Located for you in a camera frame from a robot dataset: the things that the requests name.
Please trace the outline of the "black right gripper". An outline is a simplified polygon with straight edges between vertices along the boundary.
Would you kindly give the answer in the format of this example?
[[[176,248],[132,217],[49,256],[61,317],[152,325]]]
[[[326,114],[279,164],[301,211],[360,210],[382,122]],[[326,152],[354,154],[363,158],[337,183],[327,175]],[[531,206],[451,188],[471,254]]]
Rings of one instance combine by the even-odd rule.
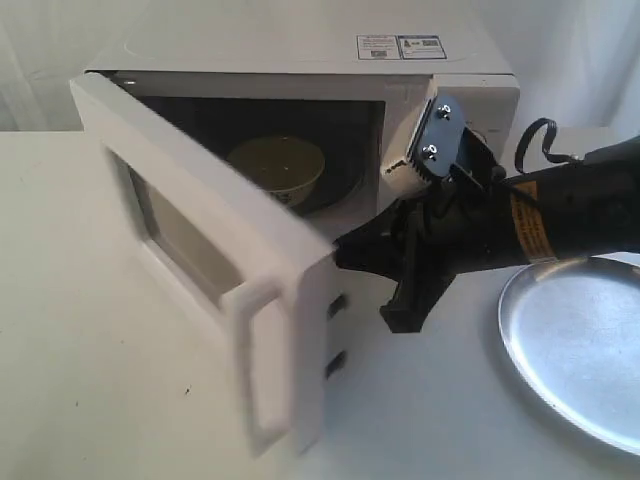
[[[334,261],[343,270],[399,273],[379,312],[394,334],[420,333],[455,276],[520,263],[512,214],[512,179],[494,180],[477,195],[452,184],[391,203],[340,236]]]

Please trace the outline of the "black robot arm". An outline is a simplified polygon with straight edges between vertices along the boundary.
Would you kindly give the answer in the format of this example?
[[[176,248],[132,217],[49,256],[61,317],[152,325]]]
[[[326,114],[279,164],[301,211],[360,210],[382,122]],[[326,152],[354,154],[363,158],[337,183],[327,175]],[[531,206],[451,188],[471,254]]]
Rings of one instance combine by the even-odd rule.
[[[472,170],[453,166],[336,242],[339,268],[395,281],[380,308],[392,332],[420,332],[459,274],[638,252],[638,138],[513,177],[472,135],[461,152]]]

